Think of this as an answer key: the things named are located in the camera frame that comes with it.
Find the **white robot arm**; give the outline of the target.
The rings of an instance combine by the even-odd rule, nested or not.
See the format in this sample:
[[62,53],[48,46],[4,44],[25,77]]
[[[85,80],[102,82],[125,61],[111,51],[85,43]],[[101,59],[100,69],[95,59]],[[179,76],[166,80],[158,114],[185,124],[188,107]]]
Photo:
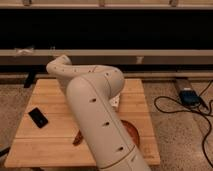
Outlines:
[[59,81],[99,171],[151,171],[110,104],[124,87],[120,69],[74,65],[62,55],[46,66]]

